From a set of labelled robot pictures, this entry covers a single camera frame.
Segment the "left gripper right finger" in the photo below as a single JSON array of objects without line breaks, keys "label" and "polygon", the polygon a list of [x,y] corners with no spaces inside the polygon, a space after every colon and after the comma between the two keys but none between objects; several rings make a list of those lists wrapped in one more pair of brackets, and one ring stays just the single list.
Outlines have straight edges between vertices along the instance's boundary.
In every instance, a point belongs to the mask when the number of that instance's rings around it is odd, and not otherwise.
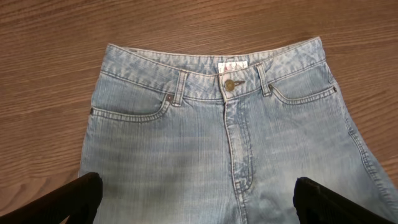
[{"label": "left gripper right finger", "polygon": [[300,224],[393,224],[307,177],[296,180],[293,204]]}]

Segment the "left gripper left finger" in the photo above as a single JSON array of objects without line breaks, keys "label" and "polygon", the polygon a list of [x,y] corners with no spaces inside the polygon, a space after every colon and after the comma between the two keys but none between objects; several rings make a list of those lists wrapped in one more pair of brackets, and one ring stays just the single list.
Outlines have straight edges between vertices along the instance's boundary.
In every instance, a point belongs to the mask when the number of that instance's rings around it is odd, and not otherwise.
[{"label": "left gripper left finger", "polygon": [[76,180],[1,216],[2,224],[92,224],[103,198],[103,181],[96,172]]}]

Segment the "light blue denim shorts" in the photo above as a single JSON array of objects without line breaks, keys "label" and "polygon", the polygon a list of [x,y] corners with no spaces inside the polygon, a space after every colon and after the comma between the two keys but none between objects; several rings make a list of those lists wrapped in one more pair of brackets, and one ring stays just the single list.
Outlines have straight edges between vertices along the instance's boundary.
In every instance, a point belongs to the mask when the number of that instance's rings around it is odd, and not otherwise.
[{"label": "light blue denim shorts", "polygon": [[392,222],[397,190],[345,105],[320,38],[246,55],[107,46],[80,175],[95,223],[298,223],[308,177]]}]

